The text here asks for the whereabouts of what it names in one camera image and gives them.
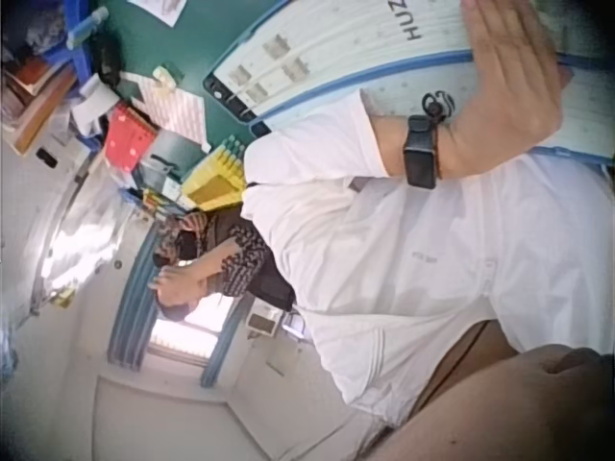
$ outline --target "blue curtain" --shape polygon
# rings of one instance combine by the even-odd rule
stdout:
[[[155,224],[145,237],[126,282],[107,350],[110,363],[135,371],[141,368],[158,316],[154,292],[147,287],[159,271],[152,260],[157,240]]]
[[[215,348],[213,348],[213,352],[209,358],[208,366],[201,376],[202,387],[210,388],[215,385],[215,381],[218,379],[218,375],[222,369],[224,359],[231,347],[234,333],[237,331],[237,327],[239,327],[241,321],[245,319],[253,303],[254,296],[246,293],[241,300],[239,300],[239,303],[237,303],[233,312],[231,312],[231,315],[229,315],[229,318],[224,323],[222,331],[220,331],[220,335],[218,336],[218,342]]]

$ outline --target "air conditioner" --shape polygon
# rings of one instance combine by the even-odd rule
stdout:
[[[276,334],[284,312],[262,300],[255,300],[246,319],[246,328],[265,336]]]

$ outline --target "woman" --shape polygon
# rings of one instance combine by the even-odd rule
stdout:
[[[240,206],[193,211],[167,223],[153,254],[160,274],[150,284],[166,318],[183,320],[212,293],[236,298],[248,291],[290,310],[292,288],[256,228],[240,212]],[[180,261],[193,262],[180,267]]]

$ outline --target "smartwatch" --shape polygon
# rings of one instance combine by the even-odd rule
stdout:
[[[407,120],[408,134],[404,146],[407,183],[423,189],[435,189],[438,176],[436,128],[431,117],[412,115]]]

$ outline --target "window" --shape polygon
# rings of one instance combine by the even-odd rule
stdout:
[[[203,298],[183,322],[158,318],[147,352],[205,367],[233,301],[234,298],[215,293]]]

